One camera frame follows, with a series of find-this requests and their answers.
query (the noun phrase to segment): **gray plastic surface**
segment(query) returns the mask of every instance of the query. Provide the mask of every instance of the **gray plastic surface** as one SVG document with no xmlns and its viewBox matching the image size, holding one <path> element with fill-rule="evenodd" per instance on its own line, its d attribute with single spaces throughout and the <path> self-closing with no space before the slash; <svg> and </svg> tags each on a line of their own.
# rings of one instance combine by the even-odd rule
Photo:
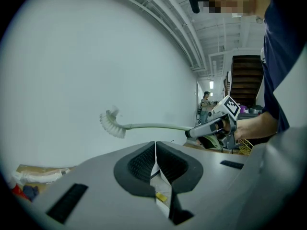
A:
<svg viewBox="0 0 307 230">
<path fill-rule="evenodd" d="M 181 207 L 194 214 L 177 226 L 162 214 L 153 198 L 129 194 L 114 178 L 115 163 L 146 143 L 82 163 L 38 196 L 33 206 L 47 212 L 74 183 L 81 183 L 89 188 L 65 222 L 69 229 L 256 228 L 268 220 L 265 216 L 271 217 L 278 212 L 285 197 L 292 195 L 299 186 L 306 169 L 306 133 L 306 128 L 289 129 L 273 137 L 269 143 L 255 146 L 249 157 L 164 142 L 194 157 L 203 166 L 203 176 L 196 187 L 177 195 Z M 243 163 L 244 166 L 238 170 L 221 165 L 223 160 Z"/>
</svg>

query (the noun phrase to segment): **staircase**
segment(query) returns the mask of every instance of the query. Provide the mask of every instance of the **staircase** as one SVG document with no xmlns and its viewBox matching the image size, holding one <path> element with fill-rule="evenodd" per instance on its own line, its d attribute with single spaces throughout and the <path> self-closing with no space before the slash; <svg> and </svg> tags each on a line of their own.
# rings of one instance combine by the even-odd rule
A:
<svg viewBox="0 0 307 230">
<path fill-rule="evenodd" d="M 230 96 L 247 107 L 255 104 L 263 78 L 260 56 L 233 56 Z"/>
</svg>

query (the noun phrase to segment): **navy blue shirt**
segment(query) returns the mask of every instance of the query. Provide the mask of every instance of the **navy blue shirt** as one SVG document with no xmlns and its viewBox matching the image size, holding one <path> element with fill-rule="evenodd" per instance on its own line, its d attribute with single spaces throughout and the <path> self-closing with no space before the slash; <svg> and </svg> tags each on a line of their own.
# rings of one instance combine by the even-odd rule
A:
<svg viewBox="0 0 307 230">
<path fill-rule="evenodd" d="M 304 10 L 306 8 L 300 8 L 293 1 L 271 0 L 264 15 L 263 48 L 266 65 L 263 65 L 265 107 L 262 112 L 269 112 L 278 120 L 278 132 L 286 130 L 289 123 L 274 97 L 273 91 L 289 73 L 306 42 L 300 25 L 304 22 L 295 18 L 294 13 L 296 9 Z"/>
</svg>

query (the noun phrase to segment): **white ceiling beam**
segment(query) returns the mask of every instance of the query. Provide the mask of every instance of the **white ceiling beam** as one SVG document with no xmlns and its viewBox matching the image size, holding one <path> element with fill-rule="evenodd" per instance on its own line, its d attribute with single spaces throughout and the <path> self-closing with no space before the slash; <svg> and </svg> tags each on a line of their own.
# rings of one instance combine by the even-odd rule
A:
<svg viewBox="0 0 307 230">
<path fill-rule="evenodd" d="M 217 52 L 220 52 L 220 33 L 217 23 L 216 23 L 216 31 L 217 31 Z"/>
<path fill-rule="evenodd" d="M 225 18 L 223 18 L 223 27 L 224 27 L 224 51 L 226 51 L 227 50 L 227 36 L 226 36 Z"/>
<path fill-rule="evenodd" d="M 212 61 L 212 64 L 213 64 L 213 70 L 214 70 L 214 77 L 216 77 L 216 72 L 217 72 L 217 70 L 216 70 L 216 60 L 213 60 Z"/>
<path fill-rule="evenodd" d="M 250 18 L 243 16 L 241 18 L 240 40 L 239 40 L 239 46 L 242 48 L 245 48 L 247 46 L 249 29 L 250 29 Z"/>
<path fill-rule="evenodd" d="M 231 24 L 226 24 L 227 25 L 227 31 L 229 34 L 231 33 L 240 33 L 240 28 L 241 25 L 240 24 L 235 24 L 235 25 L 231 25 Z M 200 24 L 200 25 L 195 25 L 198 29 L 197 29 L 197 33 L 198 35 L 207 35 L 207 34 L 213 34 L 215 35 L 217 33 L 216 31 L 216 25 L 208 27 L 207 24 Z M 219 27 L 219 31 L 221 33 L 223 33 L 223 25 L 218 25 Z"/>
<path fill-rule="evenodd" d="M 198 78 L 197 80 L 198 81 L 208 81 L 208 80 L 211 80 L 211 78 Z"/>
<path fill-rule="evenodd" d="M 240 40 L 240 36 L 239 35 L 234 35 L 234 36 L 228 36 L 227 37 L 227 40 L 228 41 L 236 41 L 236 40 Z M 225 44 L 225 39 L 223 38 L 223 37 L 220 37 L 219 38 L 219 41 L 220 41 L 220 44 L 221 45 L 224 45 Z M 203 45 L 207 45 L 207 44 L 217 44 L 216 43 L 216 38 L 215 39 L 213 39 L 213 38 L 211 38 L 211 39 L 202 39 L 201 40 L 201 44 L 203 44 Z"/>
<path fill-rule="evenodd" d="M 202 72 L 205 71 L 207 72 L 207 70 L 205 68 L 197 68 L 197 69 L 191 69 L 193 72 Z"/>
<path fill-rule="evenodd" d="M 228 54 L 228 53 L 233 53 L 235 51 L 255 51 L 255 52 L 258 52 L 259 49 L 258 48 L 234 48 L 232 50 L 228 50 L 228 51 L 224 51 L 224 52 L 209 54 L 208 57 L 211 58 L 213 56 L 225 55 L 225 54 Z"/>
<path fill-rule="evenodd" d="M 227 33 L 227 37 L 240 37 L 240 32 L 239 31 L 233 31 L 233 32 L 229 32 Z M 213 33 L 208 33 L 208 34 L 204 34 L 199 36 L 200 41 L 204 41 L 204 40 L 213 40 L 215 39 L 215 34 Z"/>
<path fill-rule="evenodd" d="M 195 28 L 194 28 L 193 24 L 191 23 L 191 20 L 187 17 L 186 13 L 183 11 L 182 7 L 178 4 L 178 2 L 176 0 L 168 0 L 168 2 L 178 12 L 180 17 L 184 21 L 185 25 L 188 27 L 189 31 L 191 32 L 192 38 L 193 38 L 194 42 L 196 43 L 196 48 L 198 50 L 198 53 L 200 54 L 200 58 L 202 60 L 203 67 L 207 68 L 205 55 L 204 55 L 200 40 L 199 40 L 199 38 L 196 34 Z"/>
<path fill-rule="evenodd" d="M 181 32 L 183 35 L 185 41 L 187 42 L 189 48 L 192 51 L 192 54 L 199 66 L 202 66 L 203 64 L 200 61 L 199 55 L 196 51 L 196 48 L 193 45 L 193 42 L 189 38 L 188 34 L 186 33 L 185 29 L 183 28 L 182 23 L 178 20 L 178 18 L 174 15 L 174 13 L 166 6 L 162 0 L 152 0 L 155 4 L 157 4 L 163 11 L 164 13 L 168 16 L 168 18 L 175 24 L 175 27 Z"/>
<path fill-rule="evenodd" d="M 139 8 L 141 8 L 142 10 L 144 10 L 145 12 L 147 12 L 150 16 L 152 16 L 155 20 L 157 20 L 161 26 L 163 26 L 172 36 L 173 38 L 178 42 L 178 44 L 181 46 L 182 50 L 185 52 L 185 54 L 188 57 L 188 60 L 190 62 L 190 65 L 193 65 L 193 61 L 190 57 L 189 51 L 186 49 L 186 47 L 184 46 L 184 44 L 181 42 L 181 40 L 178 38 L 178 36 L 174 33 L 174 31 L 169 28 L 169 26 L 162 21 L 158 16 L 156 16 L 152 11 L 150 11 L 148 8 L 144 7 L 143 5 L 141 5 L 140 3 L 138 3 L 135 0 L 128 0 L 131 3 L 137 5 Z"/>
<path fill-rule="evenodd" d="M 209 55 L 209 63 L 210 63 L 211 77 L 213 78 L 212 60 L 211 60 L 210 55 Z"/>
</svg>

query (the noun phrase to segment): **black slot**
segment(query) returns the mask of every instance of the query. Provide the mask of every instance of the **black slot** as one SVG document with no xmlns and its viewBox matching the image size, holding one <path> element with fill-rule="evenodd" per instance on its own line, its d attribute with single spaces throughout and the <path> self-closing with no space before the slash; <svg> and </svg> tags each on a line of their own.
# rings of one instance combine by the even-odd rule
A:
<svg viewBox="0 0 307 230">
<path fill-rule="evenodd" d="M 223 160 L 220 164 L 232 167 L 232 168 L 236 168 L 241 170 L 244 166 L 243 163 L 237 163 L 237 162 L 232 162 L 232 161 L 228 161 L 228 160 Z"/>
<path fill-rule="evenodd" d="M 83 184 L 74 184 L 47 212 L 47 215 L 63 224 L 72 210 L 76 207 L 87 188 L 88 186 Z"/>
</svg>

